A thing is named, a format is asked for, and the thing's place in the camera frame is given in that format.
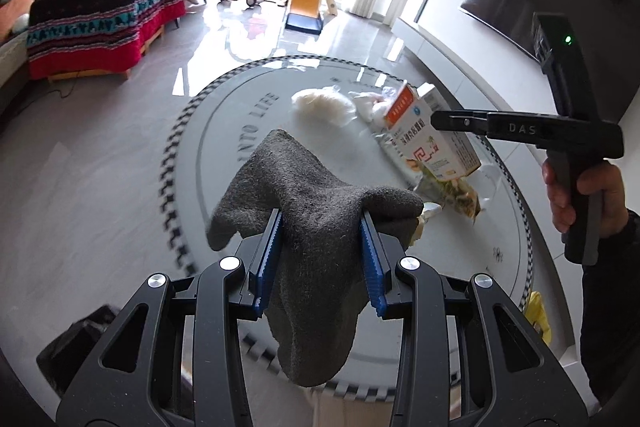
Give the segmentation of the person's right hand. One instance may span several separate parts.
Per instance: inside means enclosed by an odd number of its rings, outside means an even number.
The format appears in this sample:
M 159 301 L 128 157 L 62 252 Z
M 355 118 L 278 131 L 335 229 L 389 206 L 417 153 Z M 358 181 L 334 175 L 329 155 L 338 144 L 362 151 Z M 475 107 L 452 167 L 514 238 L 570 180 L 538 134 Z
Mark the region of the person's right hand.
M 570 191 L 560 183 L 548 160 L 542 164 L 542 177 L 547 185 L 553 225 L 560 233 L 567 233 L 576 220 L 576 210 L 570 202 Z M 602 239 L 625 228 L 629 217 L 620 169 L 609 162 L 588 169 L 579 177 L 577 188 L 582 195 L 602 195 Z

